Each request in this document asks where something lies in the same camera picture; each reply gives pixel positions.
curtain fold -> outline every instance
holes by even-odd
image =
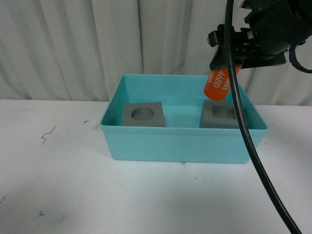
[[[224,23],[225,5],[212,0],[0,0],[0,98],[107,101],[126,73],[208,75],[216,48],[206,39]],[[248,13],[234,9],[237,31],[248,27]],[[308,39],[296,50],[309,69],[311,43]],[[289,62],[243,69],[238,79],[254,104],[312,105],[311,74]]]

plastic bin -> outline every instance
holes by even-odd
[[[249,155],[239,129],[200,128],[207,76],[123,75],[100,121],[116,160],[247,163]],[[240,89],[255,146],[268,126]],[[121,126],[125,103],[158,102],[166,127]],[[225,101],[233,101],[231,92]]]

round hole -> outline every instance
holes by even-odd
[[[148,107],[139,107],[132,111],[131,116],[136,120],[145,121],[153,118],[154,114],[155,112]]]

gray square block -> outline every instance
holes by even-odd
[[[123,107],[122,126],[165,127],[161,102],[126,103]]]
[[[204,100],[200,128],[239,128],[231,102]]]

white table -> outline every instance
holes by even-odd
[[[288,233],[251,162],[113,160],[98,127],[106,106],[0,100],[1,234]],[[271,127],[258,153],[310,234],[312,107],[257,108]]]

